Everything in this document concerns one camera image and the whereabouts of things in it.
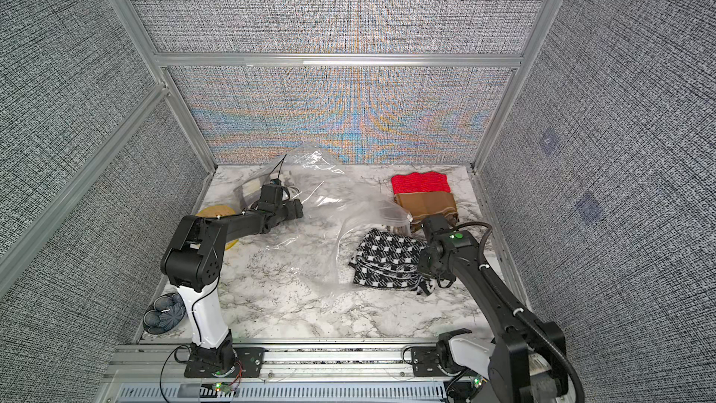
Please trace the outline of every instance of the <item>gray textured wall panel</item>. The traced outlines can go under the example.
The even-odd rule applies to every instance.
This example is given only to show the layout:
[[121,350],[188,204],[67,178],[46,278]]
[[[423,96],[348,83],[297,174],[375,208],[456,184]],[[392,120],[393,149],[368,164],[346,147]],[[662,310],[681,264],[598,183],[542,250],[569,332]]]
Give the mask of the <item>gray textured wall panel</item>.
[[132,0],[160,51],[520,53],[542,0]]
[[590,402],[716,401],[713,0],[565,0],[484,177]]
[[107,0],[1,0],[0,257],[154,84]]
[[3,402],[92,400],[204,177],[163,101],[0,300]]
[[358,164],[472,161],[507,68],[176,67],[219,164],[319,143]]

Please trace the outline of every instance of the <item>metal vent grille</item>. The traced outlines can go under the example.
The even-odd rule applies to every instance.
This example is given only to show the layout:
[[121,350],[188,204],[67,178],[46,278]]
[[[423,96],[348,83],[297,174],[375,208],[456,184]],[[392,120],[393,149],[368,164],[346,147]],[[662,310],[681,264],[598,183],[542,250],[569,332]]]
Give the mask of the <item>metal vent grille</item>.
[[[440,402],[442,381],[410,383],[243,383],[236,392],[217,393],[196,384],[164,386],[172,402]],[[117,403],[163,402],[156,383],[122,385]]]

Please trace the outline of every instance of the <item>brown leather wallet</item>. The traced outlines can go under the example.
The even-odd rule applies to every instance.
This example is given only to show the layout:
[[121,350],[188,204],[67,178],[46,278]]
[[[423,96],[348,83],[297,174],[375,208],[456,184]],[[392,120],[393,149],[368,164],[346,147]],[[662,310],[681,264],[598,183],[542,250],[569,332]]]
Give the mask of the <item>brown leather wallet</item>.
[[457,224],[458,206],[455,197],[448,192],[418,192],[399,193],[395,195],[395,202],[412,215],[410,229],[414,232],[420,228],[420,223],[428,215],[442,213],[447,221]]

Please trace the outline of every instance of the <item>black and white checkered fabric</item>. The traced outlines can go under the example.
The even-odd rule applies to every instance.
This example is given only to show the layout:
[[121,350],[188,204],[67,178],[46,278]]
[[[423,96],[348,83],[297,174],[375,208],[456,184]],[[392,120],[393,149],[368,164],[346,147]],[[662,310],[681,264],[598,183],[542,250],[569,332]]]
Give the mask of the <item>black and white checkered fabric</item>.
[[430,294],[430,284],[417,272],[418,255],[424,247],[425,241],[372,229],[349,263],[356,271],[353,283]]

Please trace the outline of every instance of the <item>red wire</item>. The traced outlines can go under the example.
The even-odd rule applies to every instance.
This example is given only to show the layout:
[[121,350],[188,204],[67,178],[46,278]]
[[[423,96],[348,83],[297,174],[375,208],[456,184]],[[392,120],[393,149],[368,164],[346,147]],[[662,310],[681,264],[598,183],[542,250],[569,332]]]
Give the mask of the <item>red wire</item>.
[[237,380],[238,380],[238,385],[239,386],[241,385],[241,372],[244,371],[244,366],[241,364],[240,361],[237,361],[236,364],[238,364],[238,375],[236,376],[235,379],[233,379],[233,381],[231,381],[231,384],[229,386],[233,386],[233,384],[236,383]]

